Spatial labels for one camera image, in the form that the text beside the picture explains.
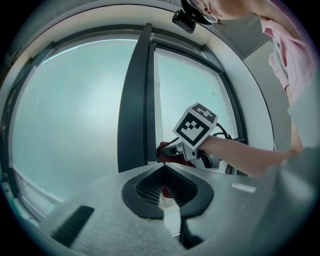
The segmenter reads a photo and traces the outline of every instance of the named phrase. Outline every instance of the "black camera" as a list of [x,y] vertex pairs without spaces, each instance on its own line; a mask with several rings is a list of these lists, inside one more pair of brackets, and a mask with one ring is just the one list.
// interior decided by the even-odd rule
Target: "black camera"
[[184,31],[192,34],[196,28],[196,22],[191,19],[183,10],[178,10],[175,12],[172,18],[172,22],[177,24]]

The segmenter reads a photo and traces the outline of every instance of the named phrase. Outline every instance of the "woman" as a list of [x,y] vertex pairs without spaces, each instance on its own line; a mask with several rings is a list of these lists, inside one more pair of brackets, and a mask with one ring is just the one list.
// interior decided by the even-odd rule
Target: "woman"
[[[269,63],[274,75],[280,80],[291,106],[302,94],[309,81],[315,76],[317,62],[311,48],[303,41],[301,26],[285,14],[284,6],[276,0],[182,0],[209,16],[210,20],[235,20],[252,13],[260,17],[262,31],[272,37],[274,53]],[[165,157],[160,149],[168,145],[162,142],[157,154],[162,162],[175,162],[191,166],[183,156]],[[302,143],[298,130],[292,124],[291,149],[271,151],[257,149],[233,140],[209,136],[200,146],[200,150],[219,157],[236,169],[251,177],[263,176],[267,167],[280,164],[286,158],[299,153]]]

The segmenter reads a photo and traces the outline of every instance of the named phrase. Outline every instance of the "glass pane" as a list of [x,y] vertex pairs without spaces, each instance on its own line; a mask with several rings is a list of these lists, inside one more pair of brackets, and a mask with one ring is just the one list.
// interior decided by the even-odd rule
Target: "glass pane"
[[[219,82],[212,73],[185,61],[185,58],[155,53],[158,60],[159,95],[161,115],[156,113],[156,122],[161,122],[163,141],[170,142],[176,138],[173,129],[188,107],[199,102],[218,115],[218,123],[234,136],[234,128]],[[157,88],[155,88],[157,105]],[[216,127],[212,133],[221,130]]]
[[62,199],[118,173],[119,107],[136,43],[78,46],[35,70],[16,106],[12,157],[19,173]]

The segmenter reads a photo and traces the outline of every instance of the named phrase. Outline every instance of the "black and white marker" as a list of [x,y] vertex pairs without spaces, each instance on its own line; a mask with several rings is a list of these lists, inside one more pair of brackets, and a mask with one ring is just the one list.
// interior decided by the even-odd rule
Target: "black and white marker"
[[195,150],[216,127],[218,116],[200,103],[186,109],[173,129],[183,143]]

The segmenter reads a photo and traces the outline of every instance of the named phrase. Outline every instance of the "glasses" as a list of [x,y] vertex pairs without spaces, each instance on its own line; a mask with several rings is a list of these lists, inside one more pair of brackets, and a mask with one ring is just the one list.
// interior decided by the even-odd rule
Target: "glasses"
[[218,19],[216,16],[212,15],[212,14],[204,14],[204,4],[198,0],[186,0],[187,3],[192,6],[194,9],[198,10],[200,13],[203,14],[203,17],[205,18],[205,20],[207,22],[210,22],[211,24],[217,24],[218,23]]

